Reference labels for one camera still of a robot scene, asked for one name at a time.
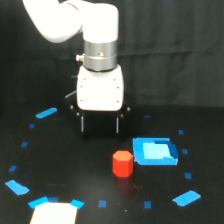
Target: red block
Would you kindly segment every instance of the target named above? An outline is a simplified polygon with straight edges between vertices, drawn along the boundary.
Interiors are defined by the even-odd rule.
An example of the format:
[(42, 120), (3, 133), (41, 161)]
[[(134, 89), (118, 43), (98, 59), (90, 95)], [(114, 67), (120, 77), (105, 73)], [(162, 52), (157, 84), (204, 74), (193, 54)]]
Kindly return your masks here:
[(118, 177), (129, 177), (134, 169), (134, 156), (128, 151), (117, 151), (113, 155), (113, 173)]

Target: black surface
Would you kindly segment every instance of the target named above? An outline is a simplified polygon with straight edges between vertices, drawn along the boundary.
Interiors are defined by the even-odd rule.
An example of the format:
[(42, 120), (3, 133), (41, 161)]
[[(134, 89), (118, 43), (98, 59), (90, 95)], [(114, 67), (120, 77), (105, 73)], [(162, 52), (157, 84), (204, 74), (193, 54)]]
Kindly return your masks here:
[[(28, 202), (43, 196), (85, 202), (77, 224), (223, 223), (224, 110), (139, 106), (128, 115), (120, 141), (110, 114), (87, 116), (86, 140), (79, 120), (64, 106), (35, 118), (52, 106), (15, 105), (0, 120), (0, 223), (28, 224), (33, 212)], [(178, 166), (135, 163), (131, 178), (114, 177), (112, 155), (119, 149), (132, 152), (133, 137), (169, 137), (178, 149)], [(23, 141), (26, 148), (21, 148)], [(183, 148), (189, 155), (182, 154)], [(18, 168), (10, 173), (12, 165)], [(185, 179), (185, 172), (192, 173), (192, 180)], [(30, 192), (14, 194), (4, 184), (11, 179)], [(183, 208), (172, 202), (188, 190), (202, 198)], [(107, 201), (106, 209), (98, 208), (99, 200)], [(144, 201), (151, 201), (151, 210), (144, 209)]]

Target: dark background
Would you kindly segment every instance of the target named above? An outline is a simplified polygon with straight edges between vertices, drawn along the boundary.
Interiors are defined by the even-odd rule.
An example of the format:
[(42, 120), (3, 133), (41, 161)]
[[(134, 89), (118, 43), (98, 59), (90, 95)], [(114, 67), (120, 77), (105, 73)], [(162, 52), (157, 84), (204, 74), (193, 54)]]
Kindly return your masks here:
[[(139, 104), (224, 106), (223, 1), (97, 0), (119, 10), (118, 63)], [(0, 0), (1, 108), (63, 102), (75, 88), (82, 34), (53, 44), (21, 0)]]

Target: blue tape marker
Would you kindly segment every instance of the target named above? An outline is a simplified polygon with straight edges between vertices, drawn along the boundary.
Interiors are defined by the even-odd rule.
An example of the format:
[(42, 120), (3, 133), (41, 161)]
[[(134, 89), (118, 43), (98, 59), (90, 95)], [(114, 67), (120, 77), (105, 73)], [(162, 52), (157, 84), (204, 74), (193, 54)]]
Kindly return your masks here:
[(43, 198), (39, 198), (35, 201), (31, 201), (28, 203), (28, 205), (30, 206), (30, 208), (34, 209), (35, 207), (37, 207), (38, 205), (44, 204), (46, 202), (49, 202), (47, 197), (43, 197)]
[(151, 202), (150, 201), (145, 201), (145, 208), (148, 208), (148, 209), (151, 208)]
[(51, 197), (51, 198), (48, 198), (49, 202), (58, 202), (59, 201), (59, 198), (57, 197)]
[(188, 191), (185, 194), (182, 194), (178, 196), (177, 198), (174, 198), (173, 201), (176, 202), (179, 206), (185, 206), (199, 198), (201, 198), (200, 194), (194, 191)]
[(13, 172), (13, 171), (16, 170), (16, 168), (17, 168), (17, 166), (11, 166), (11, 168), (9, 169), (9, 171), (10, 171), (10, 172)]
[(183, 152), (184, 155), (187, 155), (188, 154), (187, 149), (182, 149), (182, 152)]
[(106, 201), (99, 201), (98, 207), (99, 208), (106, 208), (107, 202)]
[(180, 135), (183, 135), (184, 134), (184, 131), (183, 130), (179, 130), (179, 134)]
[(30, 128), (34, 128), (35, 127), (35, 124), (30, 124)]
[(85, 203), (77, 200), (73, 200), (71, 205), (77, 207), (78, 209), (82, 208)]
[(41, 118), (44, 118), (48, 115), (51, 115), (51, 114), (55, 113), (56, 111), (57, 111), (56, 108), (51, 108), (51, 109), (45, 110), (45, 111), (37, 114), (36, 117), (41, 119)]
[(21, 147), (27, 147), (27, 145), (28, 145), (28, 142), (23, 142)]
[(185, 173), (185, 178), (186, 179), (191, 179), (191, 173)]
[(18, 184), (16, 181), (11, 180), (9, 182), (6, 182), (5, 185), (7, 187), (9, 187), (14, 193), (16, 193), (17, 195), (22, 195), (22, 194), (26, 194), (29, 189)]

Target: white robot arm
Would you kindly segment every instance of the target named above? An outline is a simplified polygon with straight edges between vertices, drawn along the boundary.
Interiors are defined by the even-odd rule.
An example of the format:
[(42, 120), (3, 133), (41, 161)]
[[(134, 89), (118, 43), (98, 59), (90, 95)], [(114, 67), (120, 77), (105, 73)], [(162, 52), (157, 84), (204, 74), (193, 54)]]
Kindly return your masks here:
[(82, 0), (23, 3), (37, 30), (50, 42), (61, 43), (83, 32), (84, 54), (76, 58), (83, 61), (74, 92), (78, 107), (83, 111), (120, 111), (124, 83), (117, 64), (117, 8)]

